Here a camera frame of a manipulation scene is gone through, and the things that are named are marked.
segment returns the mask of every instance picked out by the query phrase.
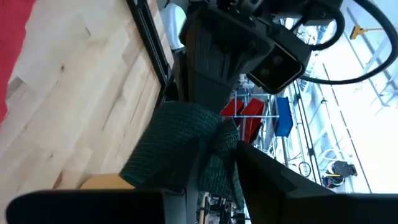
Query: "blue bin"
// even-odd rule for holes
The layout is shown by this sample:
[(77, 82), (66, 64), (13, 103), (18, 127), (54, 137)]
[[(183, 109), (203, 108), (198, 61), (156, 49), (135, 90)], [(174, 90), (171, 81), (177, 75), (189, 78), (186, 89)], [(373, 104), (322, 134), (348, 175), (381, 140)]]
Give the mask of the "blue bin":
[(275, 136), (288, 137), (293, 128), (292, 112), (290, 110), (289, 99), (287, 97), (277, 97), (279, 119), (275, 126)]

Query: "red mat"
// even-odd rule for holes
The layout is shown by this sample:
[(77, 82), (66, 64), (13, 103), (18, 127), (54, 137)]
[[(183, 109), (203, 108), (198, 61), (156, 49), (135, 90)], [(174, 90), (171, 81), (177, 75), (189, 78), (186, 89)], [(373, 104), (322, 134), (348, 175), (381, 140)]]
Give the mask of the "red mat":
[(7, 86), (25, 39), (35, 0), (0, 0), (0, 123), (7, 115)]

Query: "green knit fabric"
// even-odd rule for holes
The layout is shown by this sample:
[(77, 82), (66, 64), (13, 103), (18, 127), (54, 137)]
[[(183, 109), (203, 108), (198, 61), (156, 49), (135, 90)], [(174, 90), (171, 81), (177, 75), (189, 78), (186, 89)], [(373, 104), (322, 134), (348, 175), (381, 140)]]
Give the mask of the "green knit fabric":
[(174, 152), (192, 139), (211, 139), (211, 154), (200, 172), (199, 189), (232, 200), (243, 208), (243, 193), (234, 158), (239, 134), (232, 120), (193, 103), (164, 103), (154, 113), (120, 176), (139, 186)]

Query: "hardwood floor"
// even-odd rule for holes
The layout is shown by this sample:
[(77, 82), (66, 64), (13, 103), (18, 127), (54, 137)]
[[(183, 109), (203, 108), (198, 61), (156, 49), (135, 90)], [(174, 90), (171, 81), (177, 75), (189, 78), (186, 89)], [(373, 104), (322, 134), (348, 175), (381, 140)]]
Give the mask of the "hardwood floor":
[(18, 195), (119, 172), (160, 89), (125, 0), (38, 0), (26, 29), (0, 132), (0, 223)]

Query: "black metal frame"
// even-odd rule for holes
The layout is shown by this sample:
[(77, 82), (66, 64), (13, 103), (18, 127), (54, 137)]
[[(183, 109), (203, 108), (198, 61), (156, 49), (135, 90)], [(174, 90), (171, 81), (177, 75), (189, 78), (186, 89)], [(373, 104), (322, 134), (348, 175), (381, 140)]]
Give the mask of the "black metal frame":
[(165, 101), (167, 85), (174, 81), (147, 0), (126, 0), (160, 83), (155, 109)]

